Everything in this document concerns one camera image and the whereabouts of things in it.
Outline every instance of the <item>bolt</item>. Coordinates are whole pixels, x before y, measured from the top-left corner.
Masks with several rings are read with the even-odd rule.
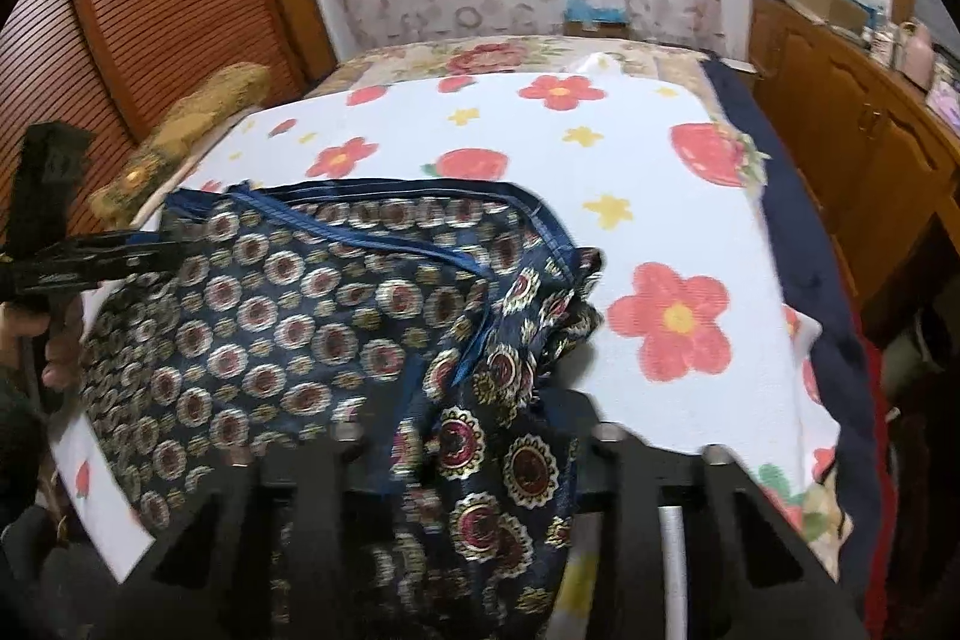
[[[620,442],[626,439],[627,432],[616,423],[598,423],[593,427],[593,436],[601,442]]]
[[[333,438],[338,442],[357,442],[363,437],[363,427],[358,423],[338,423],[333,427]]]
[[[227,463],[232,467],[250,466],[250,448],[245,445],[233,445],[227,450]]]
[[[700,453],[704,461],[713,466],[733,464],[733,461],[736,461],[733,458],[733,453],[725,445],[707,445]]]

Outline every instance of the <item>finger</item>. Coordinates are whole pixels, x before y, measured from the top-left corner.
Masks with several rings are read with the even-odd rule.
[[[79,343],[80,337],[83,336],[83,320],[67,321],[61,324],[53,323],[50,326],[50,333],[53,338],[64,338]]]
[[[80,359],[80,343],[68,333],[51,336],[44,351],[48,362],[76,363]]]
[[[79,325],[80,331],[83,332],[83,299],[80,296],[75,296],[67,305],[64,311],[64,325],[67,327]]]
[[[0,307],[0,330],[4,338],[40,336],[49,326],[48,314],[32,313],[10,302]]]
[[[48,389],[62,391],[78,381],[80,372],[77,367],[65,363],[48,363],[40,378]]]

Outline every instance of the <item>cabinet door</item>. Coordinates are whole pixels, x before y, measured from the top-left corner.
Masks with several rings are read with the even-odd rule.
[[[880,86],[863,56],[835,44],[824,43],[822,81],[805,86],[814,97],[809,136],[803,141],[803,146],[810,148],[803,155],[803,174],[820,202],[829,231],[837,228],[851,192],[863,176],[870,133],[880,119],[875,104],[882,101],[877,98]]]
[[[784,46],[784,6],[771,0],[752,0],[747,57],[760,79],[769,79],[779,66]]]
[[[824,54],[812,29],[809,23],[787,22],[779,68],[755,89],[757,103],[803,173],[816,155],[815,134],[811,132],[820,120],[811,111],[815,97],[812,86],[823,84]]]
[[[886,89],[883,95],[870,162],[836,233],[861,303],[907,257],[954,171],[923,110]]]

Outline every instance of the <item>cardboard box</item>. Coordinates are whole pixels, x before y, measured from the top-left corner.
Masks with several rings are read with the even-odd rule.
[[[811,20],[836,25],[851,33],[859,33],[870,20],[870,14],[859,4],[851,0],[790,0],[791,5],[807,13]]]
[[[563,36],[582,36],[587,39],[630,39],[627,23],[583,23],[580,20],[564,20]]]

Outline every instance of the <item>red flower print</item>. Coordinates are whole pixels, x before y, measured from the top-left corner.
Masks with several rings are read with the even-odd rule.
[[[823,402],[820,401],[820,390],[817,387],[817,376],[813,374],[813,364],[810,360],[805,360],[803,362],[803,387],[806,389],[806,395],[810,397],[818,405],[822,405]]]
[[[472,85],[474,82],[476,80],[469,76],[447,77],[437,83],[437,92],[462,91],[467,85]]]
[[[722,282],[685,280],[663,263],[642,263],[634,290],[613,302],[607,317],[618,335],[642,336],[637,357],[648,380],[677,380],[690,370],[717,375],[730,365],[730,343],[714,322],[730,304]]]
[[[779,510],[779,513],[784,516],[784,518],[792,525],[793,528],[797,531],[803,530],[803,508],[798,504],[786,504],[781,495],[776,493],[773,488],[767,488],[766,486],[760,487],[763,490],[763,493],[767,495],[767,499],[770,500],[770,503]]]
[[[559,112],[575,109],[581,101],[595,101],[607,95],[599,88],[590,87],[589,78],[579,74],[566,79],[544,74],[518,94],[521,98],[541,98],[547,109]]]
[[[784,317],[786,318],[786,333],[792,340],[800,329],[800,316],[791,306],[784,304]]]
[[[296,119],[294,118],[287,119],[286,121],[283,121],[281,124],[277,124],[274,127],[272,127],[272,129],[270,130],[270,133],[267,134],[267,138],[270,139],[286,131],[289,131],[295,125],[296,125]]]
[[[347,106],[355,107],[357,104],[366,104],[368,101],[376,100],[387,92],[386,85],[371,85],[368,88],[358,88],[351,91],[347,96]]]
[[[670,143],[683,165],[714,185],[740,188],[736,145],[709,122],[691,122],[670,129]]]
[[[74,480],[74,485],[77,488],[77,497],[80,499],[86,499],[90,493],[90,462],[84,461],[80,465],[80,469],[77,470],[77,477]]]
[[[431,177],[455,177],[458,180],[488,180],[503,176],[510,159],[496,150],[461,148],[443,153],[435,164],[423,167]]]
[[[454,55],[446,62],[450,74],[489,74],[493,71],[515,71],[527,57],[527,49],[517,42],[477,44],[473,49]]]
[[[816,462],[813,465],[813,480],[820,482],[821,477],[824,477],[824,472],[827,472],[835,457],[836,448],[817,448],[813,452],[813,458]]]
[[[337,148],[326,148],[310,169],[306,170],[307,177],[326,175],[331,180],[346,177],[352,172],[357,161],[376,153],[380,145],[368,145],[363,137],[354,137]]]

